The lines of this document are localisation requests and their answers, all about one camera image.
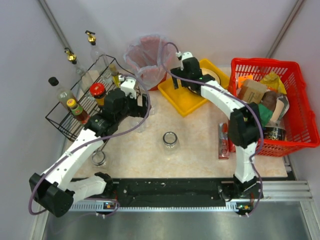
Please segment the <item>dark sauce bottle black cap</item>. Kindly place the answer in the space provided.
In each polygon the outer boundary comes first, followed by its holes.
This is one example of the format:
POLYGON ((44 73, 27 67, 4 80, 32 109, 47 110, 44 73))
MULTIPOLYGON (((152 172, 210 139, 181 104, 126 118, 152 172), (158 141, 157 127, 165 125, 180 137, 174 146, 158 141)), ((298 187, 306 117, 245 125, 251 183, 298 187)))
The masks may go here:
POLYGON ((50 77, 48 79, 49 84, 54 87, 55 95, 58 101, 63 105, 63 107, 70 111, 70 108, 67 105, 69 99, 76 99, 72 91, 68 88, 65 88, 61 83, 58 81, 56 77, 50 77))

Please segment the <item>sauce bottle yellow cap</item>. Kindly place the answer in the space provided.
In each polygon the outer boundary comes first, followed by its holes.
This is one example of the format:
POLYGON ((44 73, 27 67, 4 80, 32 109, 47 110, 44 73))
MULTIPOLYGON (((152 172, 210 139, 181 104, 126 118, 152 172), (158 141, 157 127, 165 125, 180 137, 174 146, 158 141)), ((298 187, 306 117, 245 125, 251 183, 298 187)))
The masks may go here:
POLYGON ((88 122, 90 116, 75 99, 68 99, 66 104, 77 121, 81 122, 83 125, 88 122))

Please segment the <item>glass jar metal rim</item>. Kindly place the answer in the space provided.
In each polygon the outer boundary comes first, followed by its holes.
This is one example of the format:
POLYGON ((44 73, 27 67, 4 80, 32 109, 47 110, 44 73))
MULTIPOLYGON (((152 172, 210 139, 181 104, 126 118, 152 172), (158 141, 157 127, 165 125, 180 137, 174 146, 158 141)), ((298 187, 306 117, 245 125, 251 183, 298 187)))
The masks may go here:
POLYGON ((171 155, 180 149, 180 141, 177 134, 173 131, 167 131, 162 136, 162 146, 166 154, 171 155))

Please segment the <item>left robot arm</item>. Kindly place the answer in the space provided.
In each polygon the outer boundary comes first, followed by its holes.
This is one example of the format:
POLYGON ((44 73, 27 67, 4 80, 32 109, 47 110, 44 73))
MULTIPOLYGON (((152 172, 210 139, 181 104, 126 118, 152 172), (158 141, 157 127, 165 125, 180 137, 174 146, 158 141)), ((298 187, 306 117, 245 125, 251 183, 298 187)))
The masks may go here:
POLYGON ((65 215, 71 206, 88 197, 102 194, 111 178, 98 172, 94 176, 73 181, 73 177, 83 163, 109 139, 119 136, 118 126, 127 117, 139 117, 145 121, 149 116, 151 101, 149 93, 141 94, 142 105, 133 94, 126 95, 119 88, 111 90, 100 111, 91 116, 76 140, 61 157, 42 174, 34 173, 29 178, 32 203, 37 202, 45 211, 59 218, 65 215))

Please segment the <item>small yellow label bottle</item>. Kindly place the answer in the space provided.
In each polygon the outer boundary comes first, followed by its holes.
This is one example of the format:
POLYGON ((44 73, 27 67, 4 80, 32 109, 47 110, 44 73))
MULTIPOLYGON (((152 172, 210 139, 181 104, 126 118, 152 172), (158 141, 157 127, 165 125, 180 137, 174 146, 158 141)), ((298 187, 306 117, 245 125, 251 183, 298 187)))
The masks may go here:
POLYGON ((119 80, 119 71, 117 70, 117 67, 115 64, 111 63, 109 66, 108 66, 110 72, 111 72, 111 75, 112 75, 112 79, 113 79, 113 83, 116 85, 117 88, 120 88, 121 86, 121 82, 119 80))

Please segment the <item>beige plate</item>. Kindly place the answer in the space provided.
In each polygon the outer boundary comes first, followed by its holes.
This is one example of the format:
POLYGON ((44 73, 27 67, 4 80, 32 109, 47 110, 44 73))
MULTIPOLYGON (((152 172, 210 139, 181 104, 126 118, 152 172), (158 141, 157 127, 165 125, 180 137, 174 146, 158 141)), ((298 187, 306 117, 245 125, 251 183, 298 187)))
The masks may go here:
POLYGON ((210 70, 210 69, 207 69, 207 68, 201 68, 201 71, 202 71, 202 74, 203 75, 210 75, 210 76, 212 76, 214 79, 215 79, 215 81, 217 81, 219 84, 220 84, 220 78, 219 78, 219 76, 215 73, 215 72, 213 72, 212 70, 210 70))

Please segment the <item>glass oil bottle gold spout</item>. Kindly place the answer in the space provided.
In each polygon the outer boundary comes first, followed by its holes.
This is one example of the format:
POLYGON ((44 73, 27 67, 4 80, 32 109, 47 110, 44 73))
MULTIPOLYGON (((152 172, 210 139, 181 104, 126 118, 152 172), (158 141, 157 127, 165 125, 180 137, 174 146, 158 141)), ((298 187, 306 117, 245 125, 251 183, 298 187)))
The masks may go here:
POLYGON ((90 87, 94 83, 91 75, 88 70, 80 64, 77 56, 68 47, 64 49, 64 52, 67 55, 67 60, 74 66, 75 72, 79 77, 77 83, 79 84, 80 89, 83 93, 88 94, 90 87))

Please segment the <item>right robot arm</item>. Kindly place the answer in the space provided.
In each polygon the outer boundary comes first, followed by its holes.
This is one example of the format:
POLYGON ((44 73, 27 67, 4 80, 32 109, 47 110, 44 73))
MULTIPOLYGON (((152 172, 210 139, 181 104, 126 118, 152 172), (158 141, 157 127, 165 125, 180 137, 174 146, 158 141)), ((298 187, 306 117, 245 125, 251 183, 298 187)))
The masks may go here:
POLYGON ((256 148, 263 136, 259 107, 246 103, 224 89, 213 76, 203 74, 199 61, 190 53, 176 54, 180 66, 170 70, 175 89, 183 87, 218 107, 228 118, 228 138, 235 145, 236 169, 233 187, 243 196, 253 188, 259 174, 254 166, 256 148))

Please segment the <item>red lid chili jar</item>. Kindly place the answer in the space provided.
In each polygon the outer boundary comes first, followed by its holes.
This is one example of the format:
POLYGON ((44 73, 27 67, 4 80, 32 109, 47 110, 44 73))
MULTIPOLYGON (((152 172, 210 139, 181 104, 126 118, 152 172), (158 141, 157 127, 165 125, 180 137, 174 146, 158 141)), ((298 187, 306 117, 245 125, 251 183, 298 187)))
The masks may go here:
POLYGON ((95 101, 97 102, 98 106, 99 107, 104 106, 105 97, 107 95, 105 86, 102 83, 97 82, 91 85, 89 91, 93 96, 93 98, 95 99, 95 101))

